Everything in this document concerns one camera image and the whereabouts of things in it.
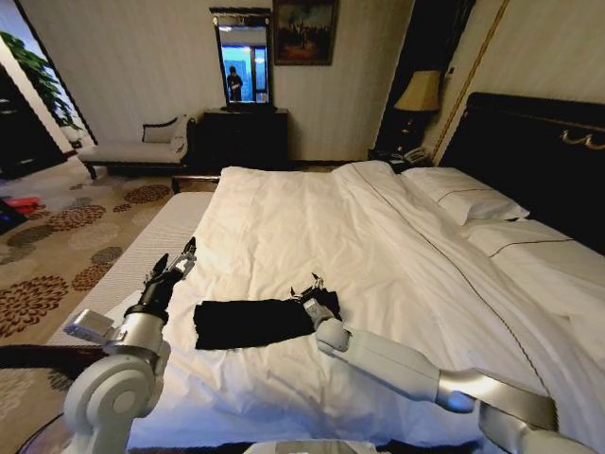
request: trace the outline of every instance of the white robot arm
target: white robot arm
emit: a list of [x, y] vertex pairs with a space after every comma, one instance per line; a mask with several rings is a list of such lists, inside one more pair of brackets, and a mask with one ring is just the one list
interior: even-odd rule
[[458, 413], [473, 411], [478, 400], [481, 431], [505, 451], [596, 454], [557, 432], [557, 410], [550, 397], [485, 371], [442, 371], [416, 350], [345, 327], [314, 299], [304, 304], [314, 319], [321, 352], [411, 400], [435, 402]]
[[151, 413], [164, 387], [170, 346], [162, 329], [172, 288], [194, 267], [196, 240], [167, 266], [168, 254], [147, 275], [138, 304], [129, 307], [122, 324], [86, 309], [65, 331], [103, 346], [107, 357], [87, 368], [65, 398], [65, 422], [74, 432], [65, 454], [126, 452], [134, 418]]

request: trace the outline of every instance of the mirror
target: mirror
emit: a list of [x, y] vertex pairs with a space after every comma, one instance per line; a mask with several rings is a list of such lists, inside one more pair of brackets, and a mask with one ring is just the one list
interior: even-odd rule
[[227, 107], [271, 106], [270, 9], [210, 12]]

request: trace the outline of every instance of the dresser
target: dresser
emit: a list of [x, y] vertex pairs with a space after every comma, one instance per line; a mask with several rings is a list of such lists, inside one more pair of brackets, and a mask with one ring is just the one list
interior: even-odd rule
[[226, 166], [284, 169], [287, 165], [286, 109], [204, 112], [197, 126], [190, 166], [216, 171]]

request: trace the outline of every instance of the mirror frame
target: mirror frame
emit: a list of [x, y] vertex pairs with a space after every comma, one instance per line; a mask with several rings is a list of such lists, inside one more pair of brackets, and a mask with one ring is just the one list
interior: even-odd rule
[[[265, 109], [267, 107], [273, 108], [273, 46], [271, 38], [273, 33], [271, 32], [272, 27], [272, 16], [269, 8], [210, 8], [210, 12], [213, 15], [213, 24], [215, 26], [216, 34], [216, 49], [218, 51], [218, 64], [220, 67], [220, 78], [223, 86], [223, 93], [225, 95], [225, 102], [227, 103], [227, 110], [242, 110], [248, 111], [253, 109]], [[219, 25], [224, 26], [227, 24], [233, 24], [234, 26], [264, 26], [265, 34], [267, 36], [267, 94], [268, 102], [232, 102], [229, 99], [229, 92], [227, 90], [227, 84], [225, 80], [225, 63], [223, 62], [223, 50], [222, 43], [220, 40]]]

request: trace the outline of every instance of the patterned carpet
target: patterned carpet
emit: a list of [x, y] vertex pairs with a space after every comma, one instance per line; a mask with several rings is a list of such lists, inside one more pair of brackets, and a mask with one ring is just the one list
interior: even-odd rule
[[[2, 182], [0, 197], [36, 196], [45, 207], [0, 236], [0, 345], [46, 343], [170, 199], [169, 180], [91, 181], [71, 158]], [[69, 384], [49, 370], [0, 370], [0, 452], [14, 453], [61, 412]]]

